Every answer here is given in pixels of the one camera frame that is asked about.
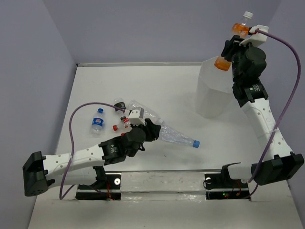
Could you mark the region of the crushed blue cap bottle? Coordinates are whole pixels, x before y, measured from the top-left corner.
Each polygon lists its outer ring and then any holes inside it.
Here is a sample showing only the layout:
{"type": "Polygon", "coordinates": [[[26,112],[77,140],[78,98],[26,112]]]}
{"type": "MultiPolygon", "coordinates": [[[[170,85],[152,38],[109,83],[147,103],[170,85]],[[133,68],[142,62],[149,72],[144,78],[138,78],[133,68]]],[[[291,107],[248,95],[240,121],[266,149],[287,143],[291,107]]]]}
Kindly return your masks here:
{"type": "Polygon", "coordinates": [[[159,139],[168,143],[191,146],[193,148],[199,148],[200,146],[200,142],[198,140],[194,140],[167,125],[162,125],[159,133],[159,139]]]}

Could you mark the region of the small red cap bottle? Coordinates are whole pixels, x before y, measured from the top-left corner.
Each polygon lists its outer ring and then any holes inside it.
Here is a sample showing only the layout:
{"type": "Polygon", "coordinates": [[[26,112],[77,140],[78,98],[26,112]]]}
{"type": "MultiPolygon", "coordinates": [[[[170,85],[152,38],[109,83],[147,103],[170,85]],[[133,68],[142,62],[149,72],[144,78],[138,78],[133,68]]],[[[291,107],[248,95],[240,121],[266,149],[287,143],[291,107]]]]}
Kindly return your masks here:
{"type": "Polygon", "coordinates": [[[126,116],[122,116],[120,118],[120,122],[118,124],[112,126],[112,128],[115,132],[126,130],[129,127],[131,127],[131,123],[126,116]]]}

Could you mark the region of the clear capless bottle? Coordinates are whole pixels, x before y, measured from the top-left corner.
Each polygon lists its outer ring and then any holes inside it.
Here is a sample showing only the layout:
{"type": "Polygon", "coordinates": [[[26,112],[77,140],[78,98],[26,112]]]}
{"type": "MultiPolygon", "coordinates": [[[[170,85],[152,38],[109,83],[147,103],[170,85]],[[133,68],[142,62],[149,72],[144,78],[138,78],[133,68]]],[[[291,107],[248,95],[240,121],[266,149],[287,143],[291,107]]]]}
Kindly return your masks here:
{"type": "Polygon", "coordinates": [[[149,118],[154,124],[157,124],[157,125],[164,124],[164,120],[161,119],[161,117],[154,110],[150,109],[149,107],[141,104],[140,102],[138,102],[136,100],[131,100],[128,104],[129,110],[133,110],[137,107],[141,107],[144,109],[144,118],[149,118]]]}

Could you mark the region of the black label clear bottle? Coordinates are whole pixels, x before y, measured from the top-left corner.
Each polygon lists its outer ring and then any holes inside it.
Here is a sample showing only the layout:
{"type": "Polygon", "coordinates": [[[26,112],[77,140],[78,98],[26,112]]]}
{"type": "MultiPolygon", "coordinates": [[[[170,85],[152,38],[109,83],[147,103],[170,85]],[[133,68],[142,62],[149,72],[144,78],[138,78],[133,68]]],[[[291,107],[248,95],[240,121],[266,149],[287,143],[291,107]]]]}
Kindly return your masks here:
{"type": "Polygon", "coordinates": [[[124,111],[126,109],[126,105],[125,105],[125,102],[122,98],[119,97],[119,98],[114,99],[113,105],[116,107],[115,108],[116,114],[118,114],[118,115],[123,115],[124,114],[124,111]]]}

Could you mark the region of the blue pepsi label bottle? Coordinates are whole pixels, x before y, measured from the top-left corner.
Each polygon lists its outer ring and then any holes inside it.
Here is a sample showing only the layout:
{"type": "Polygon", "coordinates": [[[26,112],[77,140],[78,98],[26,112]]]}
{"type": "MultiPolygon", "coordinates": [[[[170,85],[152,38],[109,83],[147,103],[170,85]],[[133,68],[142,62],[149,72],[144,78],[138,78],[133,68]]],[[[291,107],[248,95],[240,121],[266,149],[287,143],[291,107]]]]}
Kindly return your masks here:
{"type": "Polygon", "coordinates": [[[103,125],[104,125],[104,110],[102,108],[98,108],[97,112],[94,114],[91,127],[90,127],[90,134],[93,137],[98,137],[103,132],[103,125]]]}

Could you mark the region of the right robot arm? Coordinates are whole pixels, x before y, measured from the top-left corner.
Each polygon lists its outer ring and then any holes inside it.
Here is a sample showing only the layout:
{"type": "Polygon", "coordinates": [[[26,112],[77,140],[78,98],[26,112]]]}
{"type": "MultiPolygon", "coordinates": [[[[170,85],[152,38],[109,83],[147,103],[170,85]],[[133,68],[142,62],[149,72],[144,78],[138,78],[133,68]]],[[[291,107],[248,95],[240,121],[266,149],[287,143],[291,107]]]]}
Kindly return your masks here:
{"type": "Polygon", "coordinates": [[[237,180],[253,180],[263,186],[292,178],[304,164],[304,158],[284,140],[271,112],[268,94],[259,79],[266,68],[266,54],[254,42],[245,42],[235,35],[225,42],[221,56],[232,64],[233,94],[250,121],[263,159],[251,165],[224,165],[220,183],[230,187],[237,180]]]}

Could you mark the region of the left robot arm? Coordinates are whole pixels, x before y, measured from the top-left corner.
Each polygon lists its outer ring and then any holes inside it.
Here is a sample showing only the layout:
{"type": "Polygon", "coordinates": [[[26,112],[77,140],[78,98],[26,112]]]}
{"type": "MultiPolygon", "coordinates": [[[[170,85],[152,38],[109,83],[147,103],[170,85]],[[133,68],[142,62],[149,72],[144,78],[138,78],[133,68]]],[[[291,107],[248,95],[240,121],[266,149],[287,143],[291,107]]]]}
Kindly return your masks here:
{"type": "Polygon", "coordinates": [[[131,131],[73,154],[43,155],[32,153],[22,167],[24,195],[33,197],[49,188],[66,184],[92,185],[101,188],[105,184],[103,167],[123,162],[144,151],[144,142],[159,138],[161,126],[146,118],[143,125],[133,126],[131,131]]]}

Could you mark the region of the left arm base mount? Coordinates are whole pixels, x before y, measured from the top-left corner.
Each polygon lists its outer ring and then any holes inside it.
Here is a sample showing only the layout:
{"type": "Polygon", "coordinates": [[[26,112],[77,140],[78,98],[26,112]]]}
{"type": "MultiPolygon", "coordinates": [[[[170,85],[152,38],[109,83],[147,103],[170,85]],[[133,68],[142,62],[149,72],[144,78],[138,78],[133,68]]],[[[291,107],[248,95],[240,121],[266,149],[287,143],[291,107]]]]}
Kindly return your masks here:
{"type": "Polygon", "coordinates": [[[91,186],[78,185],[77,200],[116,201],[121,200],[121,173],[106,173],[106,180],[91,186]]]}

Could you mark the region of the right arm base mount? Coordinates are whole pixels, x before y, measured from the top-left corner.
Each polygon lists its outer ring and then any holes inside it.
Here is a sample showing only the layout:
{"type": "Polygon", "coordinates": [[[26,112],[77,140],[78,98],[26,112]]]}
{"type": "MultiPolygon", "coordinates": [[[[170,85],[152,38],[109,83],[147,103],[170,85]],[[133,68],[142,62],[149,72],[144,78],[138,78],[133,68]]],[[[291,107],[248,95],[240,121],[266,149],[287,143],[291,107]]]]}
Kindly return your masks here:
{"type": "Polygon", "coordinates": [[[242,183],[240,179],[231,179],[228,168],[233,165],[237,163],[224,165],[218,173],[204,175],[203,187],[207,200],[246,199],[250,195],[247,183],[242,183]]]}

